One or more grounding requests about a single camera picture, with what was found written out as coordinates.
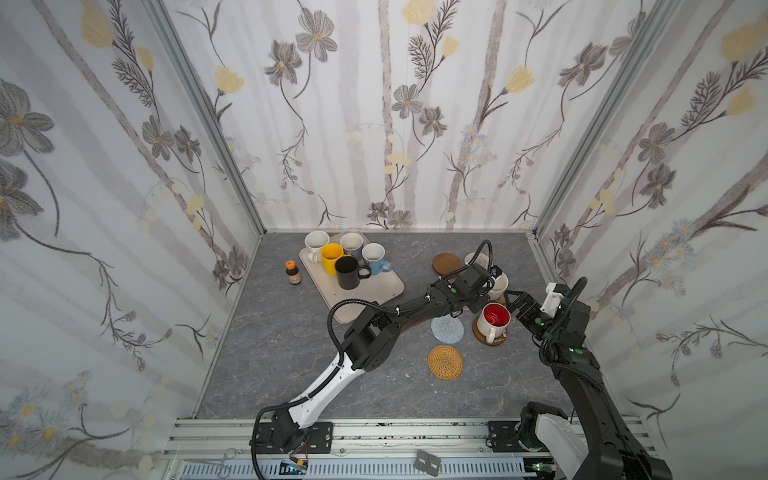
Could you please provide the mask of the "multicolour woven round coaster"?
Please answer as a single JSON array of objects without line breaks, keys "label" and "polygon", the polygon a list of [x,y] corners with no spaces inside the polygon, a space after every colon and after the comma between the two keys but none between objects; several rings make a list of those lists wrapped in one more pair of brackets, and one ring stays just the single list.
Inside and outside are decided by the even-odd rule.
[{"label": "multicolour woven round coaster", "polygon": [[464,263],[469,264],[471,260],[474,260],[475,265],[479,265],[486,270],[489,269],[489,257],[487,254],[479,253],[478,255],[475,255],[473,252],[468,253],[464,257]]}]

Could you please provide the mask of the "plain white mug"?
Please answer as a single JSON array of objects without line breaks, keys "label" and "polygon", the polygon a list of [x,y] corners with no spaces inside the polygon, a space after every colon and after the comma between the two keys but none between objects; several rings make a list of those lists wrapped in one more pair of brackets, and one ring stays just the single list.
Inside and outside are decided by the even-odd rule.
[{"label": "plain white mug", "polygon": [[494,277],[493,280],[494,285],[489,290],[488,297],[490,301],[499,301],[508,288],[508,277],[505,273],[501,273],[500,275]]}]

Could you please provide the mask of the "dark brown round wooden coaster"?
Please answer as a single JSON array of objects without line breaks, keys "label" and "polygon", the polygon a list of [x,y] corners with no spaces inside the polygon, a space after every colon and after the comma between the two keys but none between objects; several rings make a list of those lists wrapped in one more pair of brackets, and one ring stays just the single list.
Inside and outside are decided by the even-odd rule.
[{"label": "dark brown round wooden coaster", "polygon": [[464,262],[452,253],[440,253],[432,260],[432,268],[440,278],[460,273],[465,267]]}]

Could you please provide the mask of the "white mug red interior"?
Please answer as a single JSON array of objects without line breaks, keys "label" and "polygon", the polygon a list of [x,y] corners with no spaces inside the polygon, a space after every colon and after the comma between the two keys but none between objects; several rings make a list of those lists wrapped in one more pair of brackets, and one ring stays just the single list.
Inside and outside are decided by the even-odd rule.
[{"label": "white mug red interior", "polygon": [[490,302],[482,308],[475,322],[480,332],[486,336],[486,341],[492,342],[504,330],[508,331],[511,314],[504,305]]}]

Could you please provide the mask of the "glossy brown round coaster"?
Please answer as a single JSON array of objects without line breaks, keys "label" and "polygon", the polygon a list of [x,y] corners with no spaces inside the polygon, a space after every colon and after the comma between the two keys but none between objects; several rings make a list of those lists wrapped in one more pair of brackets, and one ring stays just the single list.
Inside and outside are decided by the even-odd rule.
[{"label": "glossy brown round coaster", "polygon": [[486,341],[486,336],[483,335],[476,322],[472,324],[473,326],[473,334],[475,338],[483,345],[490,346],[490,347],[497,347],[502,345],[508,338],[508,331],[504,330],[499,337],[496,337],[492,342]]}]

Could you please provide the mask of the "grey-blue woven round coaster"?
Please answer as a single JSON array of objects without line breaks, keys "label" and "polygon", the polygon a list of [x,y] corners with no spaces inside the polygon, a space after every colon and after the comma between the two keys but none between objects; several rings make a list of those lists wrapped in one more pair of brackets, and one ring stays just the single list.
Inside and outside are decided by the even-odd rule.
[{"label": "grey-blue woven round coaster", "polygon": [[457,344],[464,336],[465,328],[458,317],[451,315],[434,318],[430,323],[434,337],[444,344]]}]

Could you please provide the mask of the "rattan wicker round coaster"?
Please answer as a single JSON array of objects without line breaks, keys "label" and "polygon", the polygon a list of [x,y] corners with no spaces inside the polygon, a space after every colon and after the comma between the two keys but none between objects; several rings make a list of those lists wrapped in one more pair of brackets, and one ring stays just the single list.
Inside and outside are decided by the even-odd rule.
[{"label": "rattan wicker round coaster", "polygon": [[442,380],[454,380],[464,370],[461,353],[450,345],[438,345],[430,350],[427,365],[431,373]]}]

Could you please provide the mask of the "beige plastic tray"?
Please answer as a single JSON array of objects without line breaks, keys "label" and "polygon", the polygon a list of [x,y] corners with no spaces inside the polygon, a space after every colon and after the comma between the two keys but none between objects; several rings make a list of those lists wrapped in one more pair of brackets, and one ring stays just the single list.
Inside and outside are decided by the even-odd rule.
[{"label": "beige plastic tray", "polygon": [[[330,236],[329,243],[339,244],[341,236],[349,232],[360,233],[365,239],[365,245],[370,243],[369,239],[359,230],[349,230],[334,236],[330,236],[327,233]],[[405,289],[403,281],[392,270],[391,272],[381,273],[376,276],[371,275],[369,279],[362,280],[360,285],[354,290],[342,290],[338,285],[337,277],[325,273],[321,261],[319,263],[308,261],[305,246],[299,253],[299,258],[328,307],[333,307],[339,301],[349,298],[360,298],[383,304],[402,295]]]}]

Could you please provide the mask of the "blue floral mug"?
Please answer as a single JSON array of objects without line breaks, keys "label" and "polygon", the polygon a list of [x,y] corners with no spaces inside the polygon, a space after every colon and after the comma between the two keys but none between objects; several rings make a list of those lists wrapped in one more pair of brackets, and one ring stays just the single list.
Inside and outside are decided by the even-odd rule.
[{"label": "blue floral mug", "polygon": [[392,271],[392,264],[385,259],[386,249],[380,243],[368,243],[362,249],[362,257],[372,276]]}]

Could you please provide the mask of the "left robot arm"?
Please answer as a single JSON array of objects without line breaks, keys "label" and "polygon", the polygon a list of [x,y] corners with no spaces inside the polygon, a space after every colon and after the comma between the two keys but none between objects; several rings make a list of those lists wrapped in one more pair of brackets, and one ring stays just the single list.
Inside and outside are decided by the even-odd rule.
[{"label": "left robot arm", "polygon": [[[426,320],[461,312],[477,313],[489,302],[490,290],[502,270],[471,263],[430,284],[424,295],[402,305],[383,306],[362,299],[342,300],[332,307],[327,329],[337,355],[324,372],[295,399],[262,408],[256,416],[251,452],[288,453],[299,449],[310,428],[330,403],[357,377],[380,367],[400,335]],[[344,336],[331,323],[348,306],[363,307]]]}]

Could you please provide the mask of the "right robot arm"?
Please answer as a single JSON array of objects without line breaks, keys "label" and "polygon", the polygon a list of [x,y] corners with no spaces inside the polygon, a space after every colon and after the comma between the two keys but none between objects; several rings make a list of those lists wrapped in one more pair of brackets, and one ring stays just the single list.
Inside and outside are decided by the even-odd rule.
[{"label": "right robot arm", "polygon": [[539,359],[567,392],[585,435],[572,431],[560,409],[532,402],[521,411],[516,442],[547,449],[567,479],[670,479],[666,462],[650,456],[625,424],[584,346],[590,307],[577,297],[585,285],[585,278],[573,288],[550,283],[543,304],[526,292],[504,292],[507,310],[539,342]]}]

